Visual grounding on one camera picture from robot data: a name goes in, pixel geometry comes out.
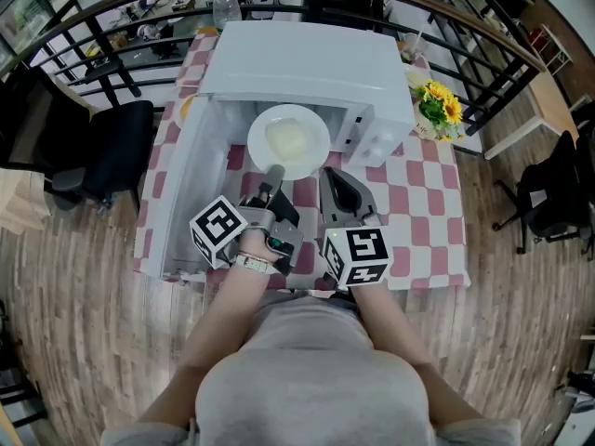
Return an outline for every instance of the red and white checkered tablecloth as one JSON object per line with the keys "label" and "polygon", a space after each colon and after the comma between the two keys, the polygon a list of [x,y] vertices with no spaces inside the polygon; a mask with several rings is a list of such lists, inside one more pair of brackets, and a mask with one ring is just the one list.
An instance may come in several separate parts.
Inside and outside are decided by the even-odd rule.
{"label": "red and white checkered tablecloth", "polygon": [[[142,195],[135,269],[149,269],[152,249],[152,212],[159,209],[167,166],[180,129],[172,115],[177,103],[196,92],[215,47],[217,37],[198,35],[191,46],[177,81],[176,99],[166,108],[153,147]],[[425,60],[416,61],[423,66]],[[394,263],[389,288],[433,288],[467,286],[465,219],[460,183],[451,144],[420,139],[412,133],[378,168],[345,164],[342,154],[331,152],[326,165],[340,168],[365,182],[372,191],[377,210],[391,228]],[[263,174],[252,163],[245,146],[231,146],[223,194],[229,200],[253,192]],[[304,244],[290,276],[271,277],[271,288],[327,289],[323,281],[326,264],[318,255],[322,217],[318,209],[318,174],[285,181],[284,194],[299,212]],[[225,270],[208,272],[208,282],[218,282]]]}

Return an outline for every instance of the black chair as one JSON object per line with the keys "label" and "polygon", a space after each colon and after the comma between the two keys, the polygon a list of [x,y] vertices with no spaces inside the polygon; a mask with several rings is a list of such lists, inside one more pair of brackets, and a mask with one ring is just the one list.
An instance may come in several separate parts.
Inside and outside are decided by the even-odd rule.
{"label": "black chair", "polygon": [[595,186],[589,187],[589,183],[595,178],[595,172],[592,162],[584,155],[584,149],[579,152],[570,133],[564,132],[547,160],[524,169],[516,193],[502,180],[495,182],[494,185],[512,200],[516,212],[492,228],[500,231],[510,222],[521,219],[522,246],[517,248],[518,255],[526,253],[527,228],[535,235],[536,243],[543,239],[553,243],[581,238],[588,244],[593,239],[589,190]]}
{"label": "black chair", "polygon": [[96,113],[58,89],[40,68],[18,68],[0,87],[0,167],[45,175],[58,207],[84,198],[110,207],[112,195],[137,192],[155,133],[152,103],[135,101]]}

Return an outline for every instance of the wooden railing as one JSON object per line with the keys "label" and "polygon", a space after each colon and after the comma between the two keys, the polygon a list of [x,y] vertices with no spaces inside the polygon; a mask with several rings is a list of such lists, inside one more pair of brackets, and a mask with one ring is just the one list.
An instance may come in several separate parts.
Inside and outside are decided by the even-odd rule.
{"label": "wooden railing", "polygon": [[[104,92],[112,104],[118,104],[118,98],[115,91],[118,89],[129,89],[135,97],[141,96],[140,88],[146,85],[171,85],[173,78],[162,78],[156,80],[135,81],[130,75],[131,72],[147,70],[153,68],[179,66],[183,58],[166,59],[164,61],[155,61],[154,63],[140,63],[124,65],[120,59],[123,53],[137,51],[142,48],[161,45],[163,43],[183,43],[190,42],[193,35],[184,35],[180,37],[171,37],[161,40],[139,43],[133,46],[114,49],[108,40],[108,36],[114,33],[126,30],[136,30],[140,24],[156,23],[162,20],[172,18],[189,17],[195,15],[204,15],[212,12],[209,7],[194,8],[189,10],[168,13],[156,17],[149,17],[137,21],[120,25],[108,30],[103,30],[97,16],[113,8],[129,4],[138,0],[102,0],[91,7],[82,9],[78,13],[61,21],[60,16],[55,18],[51,25],[47,25],[47,31],[40,35],[37,40],[19,54],[14,54],[12,60],[0,72],[0,77],[14,69],[19,64],[31,64],[31,61],[40,50],[47,49],[48,44],[56,37],[69,34],[76,25],[85,24],[91,34],[88,37],[78,41],[69,39],[69,45],[60,51],[46,52],[47,58],[37,62],[44,65],[50,61],[57,62],[59,69],[56,74],[70,75],[69,85],[86,85],[91,80],[100,81],[101,88],[83,90],[79,94],[88,96]],[[477,18],[472,12],[462,11],[449,3],[448,0],[396,0],[406,3],[409,6],[418,7],[430,13],[430,24],[437,24],[443,32],[443,38],[423,31],[421,37],[430,46],[437,46],[441,50],[448,50],[456,64],[455,69],[447,68],[430,61],[430,68],[433,72],[441,73],[460,81],[465,87],[466,95],[458,94],[460,101],[465,107],[464,122],[468,125],[468,134],[475,133],[479,128],[485,125],[492,117],[501,111],[524,87],[539,73],[545,70],[541,59],[525,43],[523,37],[515,32],[505,35],[494,26],[486,24]],[[300,6],[242,6],[243,14],[249,11],[275,11],[301,14],[305,21],[312,22],[332,22],[344,26],[355,26],[357,28],[368,28],[375,32],[391,33],[397,39],[403,38],[406,33],[419,33],[423,28],[411,28],[398,22],[384,20],[382,15],[378,15],[371,3],[369,11],[353,13],[341,8],[327,6],[324,0],[305,0]],[[506,15],[502,15],[503,10],[495,7],[495,12],[503,20]],[[448,37],[444,32],[445,28],[454,29],[455,38]],[[469,49],[460,37],[460,29],[470,35],[477,45]],[[81,52],[80,46],[90,42],[97,42],[102,54],[86,58]],[[490,53],[489,45],[495,48],[494,54]],[[61,62],[60,56],[69,51],[76,51],[79,57],[74,63],[65,65]],[[108,65],[97,64],[107,60]],[[87,74],[83,78],[72,78],[72,70],[76,67],[85,65]],[[123,83],[112,85],[109,80],[111,74],[119,74]]]}

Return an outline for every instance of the plastic bottle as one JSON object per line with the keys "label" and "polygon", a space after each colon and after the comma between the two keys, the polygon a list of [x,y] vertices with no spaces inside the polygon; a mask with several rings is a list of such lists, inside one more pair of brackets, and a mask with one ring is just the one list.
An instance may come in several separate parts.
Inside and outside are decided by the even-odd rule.
{"label": "plastic bottle", "polygon": [[218,34],[223,32],[228,21],[242,21],[238,0],[213,0],[213,21]]}

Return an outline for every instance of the sunflower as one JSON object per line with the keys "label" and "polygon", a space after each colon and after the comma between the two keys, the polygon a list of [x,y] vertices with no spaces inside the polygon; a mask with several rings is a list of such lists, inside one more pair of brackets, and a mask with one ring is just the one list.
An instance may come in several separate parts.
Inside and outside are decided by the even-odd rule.
{"label": "sunflower", "polygon": [[463,120],[463,109],[461,108],[458,98],[450,98],[444,102],[444,114],[446,115],[446,122],[449,124],[460,124]]}
{"label": "sunflower", "polygon": [[438,100],[447,101],[453,97],[453,93],[448,87],[432,81],[428,84],[428,92],[430,96]]}

